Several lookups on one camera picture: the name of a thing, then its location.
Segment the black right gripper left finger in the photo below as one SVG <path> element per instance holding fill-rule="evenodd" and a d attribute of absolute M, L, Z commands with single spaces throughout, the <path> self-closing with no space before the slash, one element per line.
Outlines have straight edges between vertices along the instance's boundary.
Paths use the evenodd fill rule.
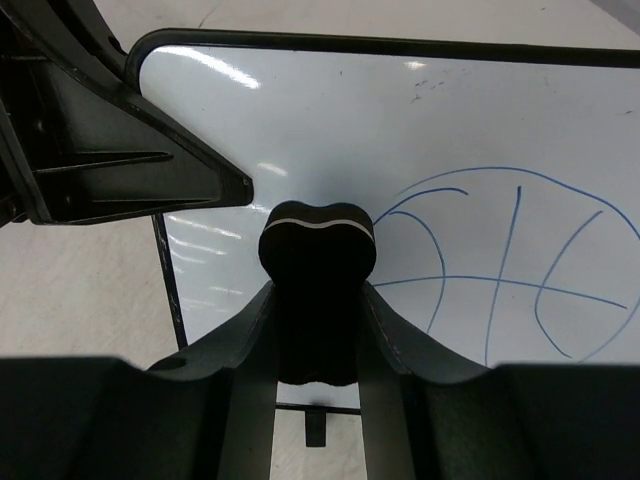
<path fill-rule="evenodd" d="M 271 285 L 142 370 L 112 357 L 1 363 L 5 479 L 265 479 L 277 387 Z"/>

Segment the black whiteboard eraser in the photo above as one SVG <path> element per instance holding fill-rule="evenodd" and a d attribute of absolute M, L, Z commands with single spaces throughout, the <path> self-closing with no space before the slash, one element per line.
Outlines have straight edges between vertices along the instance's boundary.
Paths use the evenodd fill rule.
<path fill-rule="evenodd" d="M 355 383 L 358 300 L 377 257 L 370 216 L 349 203 L 283 202 L 258 254 L 275 289 L 280 382 Z"/>

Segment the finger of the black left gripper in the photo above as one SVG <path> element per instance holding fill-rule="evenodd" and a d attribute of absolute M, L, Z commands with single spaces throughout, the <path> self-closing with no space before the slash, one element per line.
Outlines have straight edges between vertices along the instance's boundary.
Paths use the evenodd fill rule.
<path fill-rule="evenodd" d="M 91 1 L 1 5 L 1 220 L 89 225 L 253 198 L 250 177 L 146 100 Z"/>

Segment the small black-framed whiteboard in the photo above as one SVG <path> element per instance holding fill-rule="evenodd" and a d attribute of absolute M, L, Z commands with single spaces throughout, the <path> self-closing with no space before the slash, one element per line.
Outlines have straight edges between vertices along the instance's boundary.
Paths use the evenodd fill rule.
<path fill-rule="evenodd" d="M 274 288 L 277 205 L 349 203 L 373 222 L 363 288 L 451 351 L 639 370 L 637 52 L 165 29 L 129 57 L 253 184 L 161 215 L 186 347 Z"/>

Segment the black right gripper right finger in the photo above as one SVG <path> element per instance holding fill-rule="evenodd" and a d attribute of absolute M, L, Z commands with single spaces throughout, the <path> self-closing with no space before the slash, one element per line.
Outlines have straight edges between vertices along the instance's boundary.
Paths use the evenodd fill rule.
<path fill-rule="evenodd" d="M 358 383 L 372 479 L 635 479 L 633 365 L 486 368 L 359 296 Z"/>

